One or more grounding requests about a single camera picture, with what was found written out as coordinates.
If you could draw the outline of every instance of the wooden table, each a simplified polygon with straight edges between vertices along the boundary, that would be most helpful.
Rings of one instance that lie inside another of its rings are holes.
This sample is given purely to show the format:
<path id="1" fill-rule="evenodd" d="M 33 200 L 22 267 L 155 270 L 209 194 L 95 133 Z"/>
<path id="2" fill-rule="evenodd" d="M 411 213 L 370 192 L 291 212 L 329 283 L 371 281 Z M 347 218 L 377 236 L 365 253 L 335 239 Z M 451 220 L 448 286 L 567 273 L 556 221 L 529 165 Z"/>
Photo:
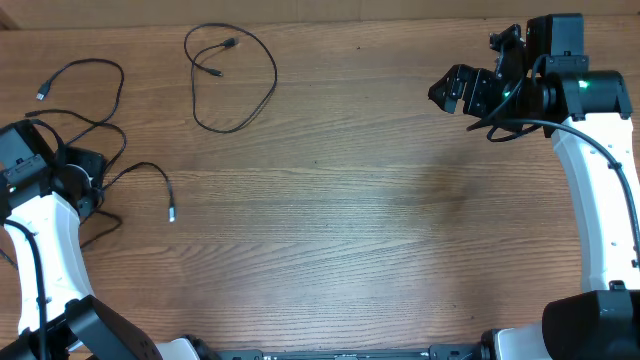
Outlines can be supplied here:
<path id="1" fill-rule="evenodd" d="M 124 227 L 85 262 L 97 296 L 158 342 L 185 333 L 215 348 L 270 351 L 475 342 L 580 292 L 578 233 L 550 141 L 536 133 L 491 144 L 465 132 L 472 118 L 427 99 L 454 64 L 491 68 L 487 34 L 526 20 L 248 26 L 271 49 L 280 83 L 258 119 L 232 135 L 191 118 L 189 27 L 2 32 L 1 121 L 49 107 L 101 118 L 119 81 L 113 68 L 65 72 L 44 103 L 37 89 L 74 59 L 124 67 L 113 123 L 129 147 L 115 170 L 161 165 L 179 218 L 167 222 L 157 173 L 131 173 L 105 205 Z M 640 17 L 586 19 L 592 68 L 622 72 L 636 107 L 639 33 Z M 231 35 L 202 31 L 191 49 Z M 241 41 L 207 61 L 224 78 L 198 74 L 208 124 L 239 121 L 272 81 L 262 50 Z M 41 118 L 65 139 L 85 127 Z M 112 156 L 120 139 L 98 130 L 81 145 Z M 108 225 L 96 218 L 82 238 Z M 7 264 L 0 271 L 5 345 L 16 337 L 20 288 Z"/>

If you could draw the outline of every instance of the usb connector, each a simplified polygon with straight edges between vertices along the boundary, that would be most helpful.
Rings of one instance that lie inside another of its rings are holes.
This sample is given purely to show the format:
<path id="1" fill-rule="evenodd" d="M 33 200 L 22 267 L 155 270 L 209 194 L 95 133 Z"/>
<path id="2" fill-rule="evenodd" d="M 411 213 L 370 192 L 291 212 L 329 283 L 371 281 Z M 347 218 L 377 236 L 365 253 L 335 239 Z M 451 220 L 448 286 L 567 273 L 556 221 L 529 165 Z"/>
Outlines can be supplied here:
<path id="1" fill-rule="evenodd" d="M 220 70 L 216 70 L 216 69 L 212 69 L 212 68 L 204 68 L 204 71 L 208 72 L 209 74 L 213 75 L 213 76 L 217 76 L 217 77 L 222 77 L 222 71 Z"/>
<path id="2" fill-rule="evenodd" d="M 176 221 L 176 207 L 172 205 L 169 207 L 169 222 L 175 222 L 175 221 Z"/>
<path id="3" fill-rule="evenodd" d="M 36 95 L 36 99 L 42 101 L 49 93 L 51 89 L 51 82 L 47 81 L 42 86 L 40 86 L 40 90 L 38 90 L 38 95 Z"/>
<path id="4" fill-rule="evenodd" d="M 240 42 L 240 39 L 238 38 L 229 38 L 225 40 L 221 45 L 224 46 L 225 49 L 228 49 L 238 45 L 239 42 Z"/>

